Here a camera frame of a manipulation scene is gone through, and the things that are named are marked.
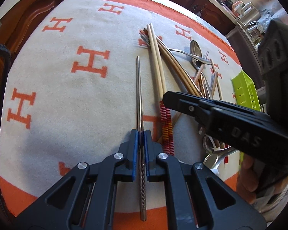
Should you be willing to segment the right hand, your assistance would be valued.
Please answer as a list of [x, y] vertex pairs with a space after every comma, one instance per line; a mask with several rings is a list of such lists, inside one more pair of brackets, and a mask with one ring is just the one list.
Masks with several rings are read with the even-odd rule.
[[[259, 184], [258, 176], [253, 170], [254, 161], [254, 158], [244, 154], [236, 186], [236, 193], [251, 205], [255, 203], [257, 198], [254, 191], [257, 189]], [[288, 177], [275, 184], [274, 194], [281, 193], [287, 184]], [[283, 201], [284, 202], [282, 202], [282, 206], [284, 208], [288, 203], [288, 195], [286, 199], [283, 199]]]

